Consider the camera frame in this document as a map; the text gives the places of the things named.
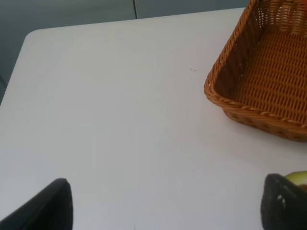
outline wicker basket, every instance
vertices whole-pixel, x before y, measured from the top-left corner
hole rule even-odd
[[[250,0],[204,86],[230,119],[307,140],[305,12],[302,0]]]

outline table surface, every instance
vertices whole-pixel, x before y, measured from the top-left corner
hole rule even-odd
[[[203,85],[243,9],[38,30],[0,107],[0,219],[58,177],[75,230],[260,230],[305,143],[228,119]]]

